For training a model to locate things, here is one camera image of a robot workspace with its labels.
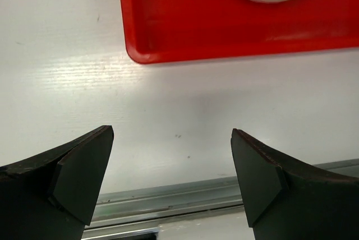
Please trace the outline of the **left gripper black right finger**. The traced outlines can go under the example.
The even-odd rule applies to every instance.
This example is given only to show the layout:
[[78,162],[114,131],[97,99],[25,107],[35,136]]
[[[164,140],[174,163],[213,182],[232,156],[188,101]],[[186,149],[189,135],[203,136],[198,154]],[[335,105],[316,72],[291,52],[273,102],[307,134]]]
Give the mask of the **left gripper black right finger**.
[[231,149],[256,239],[357,239],[358,160],[310,165],[234,129]]

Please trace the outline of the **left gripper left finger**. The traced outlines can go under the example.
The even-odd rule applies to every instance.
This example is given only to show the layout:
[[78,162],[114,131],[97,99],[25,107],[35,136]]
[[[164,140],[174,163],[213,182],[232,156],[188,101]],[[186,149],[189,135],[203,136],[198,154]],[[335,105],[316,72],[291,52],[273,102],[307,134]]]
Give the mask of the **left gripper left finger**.
[[1,239],[81,239],[112,150],[112,126],[1,167]]

